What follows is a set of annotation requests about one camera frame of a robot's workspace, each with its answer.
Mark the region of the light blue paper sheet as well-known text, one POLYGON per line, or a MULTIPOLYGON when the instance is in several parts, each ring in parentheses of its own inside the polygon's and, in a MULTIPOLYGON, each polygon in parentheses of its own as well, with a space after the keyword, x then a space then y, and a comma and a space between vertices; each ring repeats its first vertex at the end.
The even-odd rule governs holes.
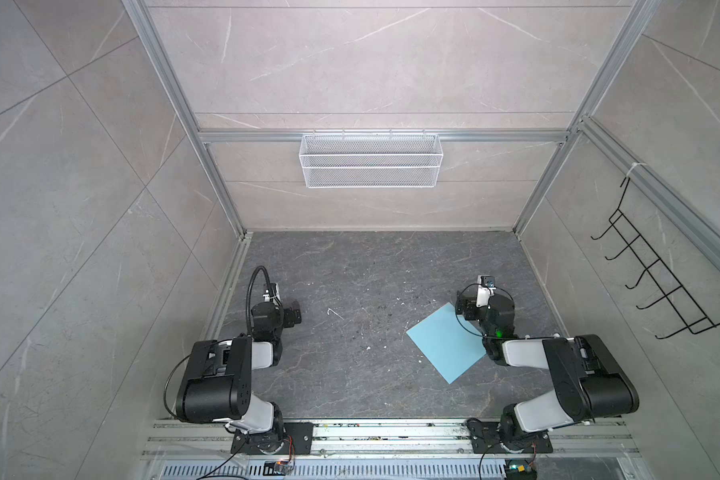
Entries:
POLYGON ((407 335, 448 384, 486 356, 481 335, 451 303, 411 327, 407 335))

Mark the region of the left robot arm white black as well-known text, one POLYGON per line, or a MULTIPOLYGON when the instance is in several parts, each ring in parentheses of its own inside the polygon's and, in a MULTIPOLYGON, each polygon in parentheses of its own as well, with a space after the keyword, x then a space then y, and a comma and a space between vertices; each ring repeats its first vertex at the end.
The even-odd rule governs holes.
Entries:
POLYGON ((299 304, 270 300, 249 310, 250 331, 227 340, 193 345, 185 359, 173 416, 186 423, 223 423, 252 443, 285 440, 280 408, 252 391, 252 372, 279 364, 282 333, 302 322, 299 304))

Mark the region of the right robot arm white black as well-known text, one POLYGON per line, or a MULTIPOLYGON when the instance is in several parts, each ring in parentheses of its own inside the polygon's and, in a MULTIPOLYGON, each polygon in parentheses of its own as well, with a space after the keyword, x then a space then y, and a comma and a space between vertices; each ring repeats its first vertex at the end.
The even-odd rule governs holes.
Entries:
POLYGON ((552 429, 638 410, 637 389, 599 336, 521 338, 515 334, 511 294, 489 282, 471 286, 473 294, 456 293, 459 325, 477 329, 494 363, 545 370, 552 381, 550 391, 503 409, 497 426, 503 448, 519 451, 552 429))

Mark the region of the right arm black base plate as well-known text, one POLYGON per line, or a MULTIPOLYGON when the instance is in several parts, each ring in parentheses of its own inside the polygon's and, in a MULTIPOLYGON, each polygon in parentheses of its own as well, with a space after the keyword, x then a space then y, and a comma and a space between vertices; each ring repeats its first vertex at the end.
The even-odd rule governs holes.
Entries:
POLYGON ((476 454, 547 454, 553 446, 546 432, 527 433, 503 421, 465 421, 476 454))

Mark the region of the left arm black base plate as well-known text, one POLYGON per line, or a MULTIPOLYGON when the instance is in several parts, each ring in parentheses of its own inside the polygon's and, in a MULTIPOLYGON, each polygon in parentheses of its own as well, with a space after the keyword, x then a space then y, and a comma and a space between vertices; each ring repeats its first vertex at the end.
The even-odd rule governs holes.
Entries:
POLYGON ((236 430, 231 453, 249 455, 308 455, 311 452, 315 424, 285 422, 266 433, 243 434, 236 430))

